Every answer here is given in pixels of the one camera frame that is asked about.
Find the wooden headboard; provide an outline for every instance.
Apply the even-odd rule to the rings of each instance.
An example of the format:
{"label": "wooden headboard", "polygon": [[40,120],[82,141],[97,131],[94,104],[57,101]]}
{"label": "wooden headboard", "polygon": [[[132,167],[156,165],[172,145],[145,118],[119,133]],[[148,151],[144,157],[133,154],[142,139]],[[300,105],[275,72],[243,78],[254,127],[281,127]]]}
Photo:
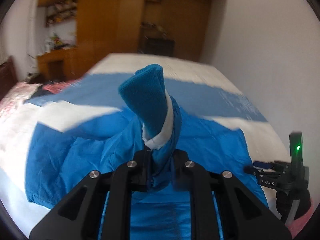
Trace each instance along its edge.
{"label": "wooden headboard", "polygon": [[5,97],[17,82],[13,58],[10,56],[7,62],[0,65],[0,100]]}

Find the blue cloth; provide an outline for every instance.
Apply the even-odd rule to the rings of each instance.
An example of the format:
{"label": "blue cloth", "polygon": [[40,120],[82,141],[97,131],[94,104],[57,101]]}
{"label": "blue cloth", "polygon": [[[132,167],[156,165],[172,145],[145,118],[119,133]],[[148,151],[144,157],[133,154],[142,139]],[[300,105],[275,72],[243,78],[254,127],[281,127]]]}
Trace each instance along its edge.
{"label": "blue cloth", "polygon": [[[199,119],[183,109],[180,116],[176,148],[187,151],[191,160],[209,171],[230,170],[267,205],[255,177],[243,172],[251,159],[242,131]],[[118,120],[120,127],[108,125]],[[52,208],[91,170],[109,172],[132,159],[143,148],[138,130],[141,124],[128,109],[90,120],[66,133],[38,124],[27,160],[28,200]],[[131,239],[190,239],[189,193],[175,192],[170,183],[164,184],[170,175],[168,169],[159,174],[159,179],[154,178],[157,186],[164,187],[162,190],[132,196]]]}
{"label": "blue cloth", "polygon": [[119,86],[119,94],[145,124],[149,139],[160,133],[168,111],[160,65],[138,70]]}
{"label": "blue cloth", "polygon": [[[118,86],[130,78],[129,73],[86,75],[76,84],[56,95],[28,100],[37,106],[49,101],[64,100],[75,105],[124,107]],[[165,88],[180,107],[197,116],[238,117],[244,120],[267,122],[259,110],[244,96],[233,94],[220,87],[165,79]]]}
{"label": "blue cloth", "polygon": [[[121,112],[89,120],[64,133],[38,123],[26,166],[29,201],[52,208],[91,170],[102,173],[113,171],[131,160],[136,151],[143,149],[140,120],[131,110],[123,108],[124,102],[117,95],[117,84],[130,76],[87,75],[76,87],[70,87],[61,94],[29,101],[41,105],[50,100],[66,100],[73,104],[122,109]],[[159,83],[164,91],[162,81]],[[175,148],[186,151],[190,160],[208,171],[221,173],[230,170],[267,205],[255,177],[243,172],[243,166],[252,162],[242,131],[230,130],[190,114],[241,117],[264,122],[260,112],[245,97],[221,88],[176,80],[166,80],[165,85],[169,93],[179,99],[180,108],[171,98],[174,130],[170,141],[152,153],[154,187],[148,193],[135,192],[132,195],[131,239],[190,239],[189,193],[173,191],[170,183],[169,166]]]}

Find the wooden shelf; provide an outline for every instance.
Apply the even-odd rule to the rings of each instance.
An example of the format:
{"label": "wooden shelf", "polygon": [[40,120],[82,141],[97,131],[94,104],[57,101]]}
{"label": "wooden shelf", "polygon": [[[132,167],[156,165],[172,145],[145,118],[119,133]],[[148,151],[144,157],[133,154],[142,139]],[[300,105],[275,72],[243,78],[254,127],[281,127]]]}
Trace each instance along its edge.
{"label": "wooden shelf", "polygon": [[[72,19],[75,19],[75,20],[76,20],[77,17],[76,17],[76,16],[73,16],[73,15],[70,15],[70,16],[67,17],[67,18],[63,18],[61,22],[54,22],[54,23],[52,23],[52,25],[59,24],[59,23],[62,23],[62,22],[66,22],[66,21],[69,21],[69,20],[72,20]],[[45,27],[48,28],[49,25],[50,25],[50,24],[47,22],[47,23],[45,24]]]}
{"label": "wooden shelf", "polygon": [[71,8],[69,9],[63,9],[61,11],[57,11],[56,13],[50,15],[50,16],[47,16],[47,17],[53,17],[53,16],[57,16],[59,13],[62,13],[62,12],[66,12],[66,11],[71,11],[71,10],[74,10],[74,9],[77,9],[77,5],[76,6],[72,6]]}
{"label": "wooden shelf", "polygon": [[145,0],[146,2],[161,2],[162,0]]}

